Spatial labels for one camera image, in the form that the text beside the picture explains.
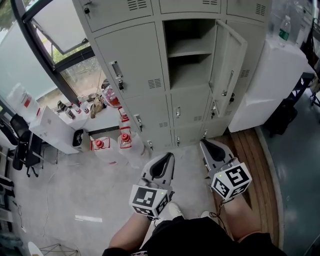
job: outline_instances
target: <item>red lid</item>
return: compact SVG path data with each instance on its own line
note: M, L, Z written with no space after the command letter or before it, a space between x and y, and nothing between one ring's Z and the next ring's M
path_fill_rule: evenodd
M100 139L98 139L98 140L95 141L95 145L98 148L102 148L104 146L104 143Z
M121 134L121 139L124 141L124 142L127 142L130 140L130 136L126 133L123 133Z

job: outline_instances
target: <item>green bottle label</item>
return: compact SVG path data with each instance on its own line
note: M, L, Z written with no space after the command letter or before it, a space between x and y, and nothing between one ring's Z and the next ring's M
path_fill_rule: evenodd
M281 37L283 40L287 41L289 37L289 33L285 32L280 28L279 37Z

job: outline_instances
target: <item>gray floor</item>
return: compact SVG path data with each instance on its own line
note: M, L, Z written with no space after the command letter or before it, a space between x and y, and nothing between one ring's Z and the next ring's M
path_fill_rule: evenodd
M310 107L307 90L298 115L283 135L262 129L279 179L284 211L283 249L304 255L320 234L320 108Z
M215 211L199 148L188 146L171 152L175 156L172 200L189 219L199 217L205 210ZM38 247L59 242L78 248L80 256L101 256L133 212L128 201L142 170L111 168L87 152L60 154L58 166L46 163L44 170L37 170L38 178L33 174L28 178L25 171L10 170L26 232L20 228L17 208L10 202L13 230L21 237L24 249L29 241ZM163 219L171 219L168 208L161 214Z

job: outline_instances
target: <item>black bag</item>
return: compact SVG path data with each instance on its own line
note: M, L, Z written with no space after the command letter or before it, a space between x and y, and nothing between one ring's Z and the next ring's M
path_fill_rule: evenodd
M284 134L288 125L296 118L298 111L294 104L292 99L284 99L264 123L264 127L270 132L270 137L274 134Z

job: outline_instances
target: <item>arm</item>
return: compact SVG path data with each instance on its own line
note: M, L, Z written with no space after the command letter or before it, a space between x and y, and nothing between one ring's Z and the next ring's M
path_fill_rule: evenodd
M241 242L248 235L261 232L258 217L241 194L225 203L224 209L228 226L235 241Z
M151 220L134 213L124 226L113 236L109 248L121 248L127 252L141 247L148 232Z

